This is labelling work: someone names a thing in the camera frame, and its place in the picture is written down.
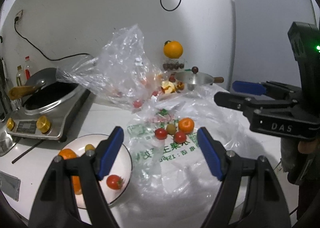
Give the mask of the red cherry tomato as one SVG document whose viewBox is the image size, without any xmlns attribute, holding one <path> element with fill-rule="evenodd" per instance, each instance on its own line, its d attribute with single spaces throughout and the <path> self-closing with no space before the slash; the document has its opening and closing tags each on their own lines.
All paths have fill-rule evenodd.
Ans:
<svg viewBox="0 0 320 228">
<path fill-rule="evenodd" d="M 159 129 L 156 129 L 155 130 L 155 137 L 158 139 L 158 140 L 165 140 L 168 136 L 168 132 L 166 129 L 164 128 L 159 128 Z"/>
<path fill-rule="evenodd" d="M 109 175 L 106 180 L 107 187 L 112 190 L 121 190 L 124 184 L 124 180 L 121 176 L 116 174 Z"/>
<path fill-rule="evenodd" d="M 174 142 L 177 144 L 183 144 L 187 140 L 187 136 L 184 132 L 178 131 L 174 134 Z"/>
</svg>

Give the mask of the orange mandarin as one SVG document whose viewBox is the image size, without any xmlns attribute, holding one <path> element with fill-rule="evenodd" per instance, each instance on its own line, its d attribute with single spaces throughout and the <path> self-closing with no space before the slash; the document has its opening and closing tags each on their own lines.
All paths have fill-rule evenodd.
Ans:
<svg viewBox="0 0 320 228">
<path fill-rule="evenodd" d="M 64 160 L 74 159 L 77 157 L 76 153 L 71 149 L 63 149 L 59 152 L 58 155 L 61 156 Z"/>
</svg>

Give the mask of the clear container of dark fruits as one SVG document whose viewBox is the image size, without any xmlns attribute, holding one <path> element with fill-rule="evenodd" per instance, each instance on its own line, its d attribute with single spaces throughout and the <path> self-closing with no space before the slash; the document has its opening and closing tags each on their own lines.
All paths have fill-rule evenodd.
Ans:
<svg viewBox="0 0 320 228">
<path fill-rule="evenodd" d="M 184 69 L 185 66 L 185 59 L 165 59 L 162 67 L 165 71 L 177 71 Z"/>
</svg>

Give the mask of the yellow-green longan on plate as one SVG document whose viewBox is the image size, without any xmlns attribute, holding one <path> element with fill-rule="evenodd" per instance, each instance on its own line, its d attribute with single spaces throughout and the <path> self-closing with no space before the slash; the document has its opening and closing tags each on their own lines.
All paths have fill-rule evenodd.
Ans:
<svg viewBox="0 0 320 228">
<path fill-rule="evenodd" d="M 87 151 L 89 151 L 89 150 L 94 151 L 94 150 L 95 150 L 95 147 L 94 147 L 92 144 L 87 144 L 87 145 L 85 146 L 85 151 L 87 152 Z"/>
</svg>

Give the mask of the white round plate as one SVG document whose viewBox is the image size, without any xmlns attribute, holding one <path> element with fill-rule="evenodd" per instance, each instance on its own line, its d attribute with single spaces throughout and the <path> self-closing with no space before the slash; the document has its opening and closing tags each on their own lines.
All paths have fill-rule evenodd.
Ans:
<svg viewBox="0 0 320 228">
<path fill-rule="evenodd" d="M 85 153 L 85 146 L 87 144 L 92 144 L 94 147 L 97 147 L 101 140 L 107 138 L 108 135 L 106 134 L 88 134 L 71 141 L 63 148 L 63 150 L 70 149 L 80 157 Z M 108 176 L 104 177 L 102 181 L 99 181 L 101 190 L 108 205 L 114 204 L 114 202 L 124 193 L 130 181 L 131 172 L 132 158 L 126 146 L 122 144 L 110 171 L 110 175 L 118 175 L 123 179 L 124 183 L 122 188 L 120 190 L 113 190 L 109 188 L 107 186 Z"/>
</svg>

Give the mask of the steel saucepan with lid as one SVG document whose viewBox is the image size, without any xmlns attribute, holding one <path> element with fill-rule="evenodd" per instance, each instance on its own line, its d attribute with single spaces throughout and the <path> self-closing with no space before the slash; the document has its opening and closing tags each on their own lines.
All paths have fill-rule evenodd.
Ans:
<svg viewBox="0 0 320 228">
<path fill-rule="evenodd" d="M 175 79 L 184 83 L 188 91 L 194 90 L 197 86 L 222 84 L 224 82 L 223 77 L 212 77 L 209 74 L 202 73 L 196 66 L 190 71 L 175 73 Z"/>
</svg>

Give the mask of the longan beside mandarin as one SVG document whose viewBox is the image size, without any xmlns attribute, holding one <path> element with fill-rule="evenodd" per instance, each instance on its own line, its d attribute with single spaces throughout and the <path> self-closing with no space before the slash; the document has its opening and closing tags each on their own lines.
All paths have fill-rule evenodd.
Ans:
<svg viewBox="0 0 320 228">
<path fill-rule="evenodd" d="M 166 127 L 166 131 L 170 135 L 174 135 L 177 131 L 175 124 L 168 124 Z"/>
</svg>

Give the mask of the steel induction cooker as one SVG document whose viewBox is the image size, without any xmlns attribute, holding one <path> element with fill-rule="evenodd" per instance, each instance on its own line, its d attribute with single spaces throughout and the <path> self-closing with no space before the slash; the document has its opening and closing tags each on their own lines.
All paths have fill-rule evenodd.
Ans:
<svg viewBox="0 0 320 228">
<path fill-rule="evenodd" d="M 89 95 L 89 90 L 78 85 L 68 95 L 40 109 L 29 111 L 22 106 L 7 120 L 7 132 L 22 138 L 65 142 L 69 128 Z"/>
</svg>

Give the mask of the fruit scraps plate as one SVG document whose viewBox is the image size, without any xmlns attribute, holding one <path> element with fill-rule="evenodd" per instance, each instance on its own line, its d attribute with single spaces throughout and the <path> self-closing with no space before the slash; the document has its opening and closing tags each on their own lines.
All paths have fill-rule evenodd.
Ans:
<svg viewBox="0 0 320 228">
<path fill-rule="evenodd" d="M 120 86 L 113 86 L 107 93 L 133 108 L 140 108 L 147 100 L 161 95 L 180 93 L 185 90 L 185 83 L 177 80 L 176 73 L 147 74 L 137 81 L 129 79 Z"/>
</svg>

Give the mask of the clear crumpled plastic bag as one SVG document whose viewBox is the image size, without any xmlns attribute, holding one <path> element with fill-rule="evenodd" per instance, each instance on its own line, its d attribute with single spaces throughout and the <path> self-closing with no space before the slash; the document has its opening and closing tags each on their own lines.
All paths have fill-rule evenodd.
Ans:
<svg viewBox="0 0 320 228">
<path fill-rule="evenodd" d="M 138 110 L 162 94 L 163 73 L 146 56 L 144 35 L 138 25 L 115 32 L 94 58 L 85 57 L 56 70 L 60 82 L 86 88 L 101 104 Z"/>
</svg>

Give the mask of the large orange on container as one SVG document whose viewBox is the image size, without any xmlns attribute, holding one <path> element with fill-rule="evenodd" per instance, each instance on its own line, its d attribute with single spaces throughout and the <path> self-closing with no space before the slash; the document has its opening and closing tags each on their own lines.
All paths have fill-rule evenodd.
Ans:
<svg viewBox="0 0 320 228">
<path fill-rule="evenodd" d="M 178 59 L 183 54 L 183 46 L 177 41 L 167 41 L 164 44 L 163 52 L 169 59 Z"/>
</svg>

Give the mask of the black chopstick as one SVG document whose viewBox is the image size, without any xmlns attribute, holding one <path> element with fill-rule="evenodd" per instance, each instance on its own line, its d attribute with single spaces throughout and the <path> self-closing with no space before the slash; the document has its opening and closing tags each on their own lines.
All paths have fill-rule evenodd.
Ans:
<svg viewBox="0 0 320 228">
<path fill-rule="evenodd" d="M 15 164 L 17 161 L 19 161 L 21 158 L 23 158 L 25 155 L 27 155 L 30 151 L 38 147 L 44 142 L 44 140 L 40 140 L 38 143 L 34 144 L 32 147 L 24 151 L 22 154 L 20 154 L 18 157 L 16 157 L 11 163 Z"/>
</svg>

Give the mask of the steel lid on counter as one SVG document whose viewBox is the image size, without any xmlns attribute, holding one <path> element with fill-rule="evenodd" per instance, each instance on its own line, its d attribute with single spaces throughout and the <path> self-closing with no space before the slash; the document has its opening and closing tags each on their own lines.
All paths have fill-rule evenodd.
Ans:
<svg viewBox="0 0 320 228">
<path fill-rule="evenodd" d="M 7 133 L 7 127 L 1 126 L 0 129 L 0 157 L 6 155 L 19 142 L 20 137 L 11 136 Z"/>
</svg>

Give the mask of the smartphone on counter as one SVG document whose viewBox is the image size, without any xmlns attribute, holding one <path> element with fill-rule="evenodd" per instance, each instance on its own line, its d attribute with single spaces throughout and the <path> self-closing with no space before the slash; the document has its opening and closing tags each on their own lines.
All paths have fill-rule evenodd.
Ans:
<svg viewBox="0 0 320 228">
<path fill-rule="evenodd" d="M 19 201 L 21 180 L 0 171 L 1 190 L 14 201 Z"/>
</svg>

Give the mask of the sauce bottle red cap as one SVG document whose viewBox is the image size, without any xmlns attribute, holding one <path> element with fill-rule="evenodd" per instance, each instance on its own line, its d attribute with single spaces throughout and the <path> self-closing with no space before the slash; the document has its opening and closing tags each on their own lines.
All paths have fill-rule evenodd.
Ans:
<svg viewBox="0 0 320 228">
<path fill-rule="evenodd" d="M 25 72 L 26 79 L 28 80 L 32 75 L 32 67 L 31 67 L 29 56 L 25 57 L 24 72 Z"/>
</svg>

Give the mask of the oil bottle yellow cap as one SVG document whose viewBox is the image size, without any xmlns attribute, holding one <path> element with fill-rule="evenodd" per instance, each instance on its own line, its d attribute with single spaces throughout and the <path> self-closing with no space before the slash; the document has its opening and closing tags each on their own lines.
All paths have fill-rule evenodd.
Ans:
<svg viewBox="0 0 320 228">
<path fill-rule="evenodd" d="M 16 83 L 17 86 L 23 86 L 26 83 L 25 73 L 21 65 L 17 67 Z"/>
</svg>

